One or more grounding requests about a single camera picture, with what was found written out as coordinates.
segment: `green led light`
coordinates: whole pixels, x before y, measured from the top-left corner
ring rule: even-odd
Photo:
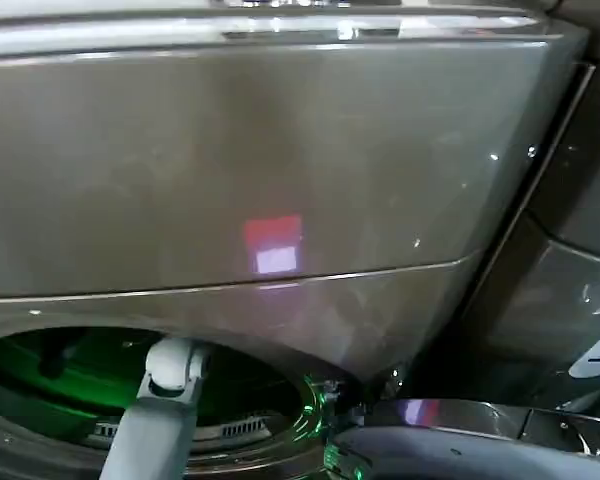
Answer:
[[[299,442],[300,440],[302,440],[304,437],[306,437],[308,434],[308,432],[304,432],[302,435],[298,435],[296,438],[293,439],[293,442]]]
[[[311,438],[315,438],[320,435],[320,430],[322,430],[322,419],[318,420],[316,428],[314,428],[313,432],[311,432]]]
[[[302,430],[304,430],[304,427],[306,427],[309,424],[309,420],[305,420],[302,425],[300,425],[297,429],[296,432],[300,433]]]

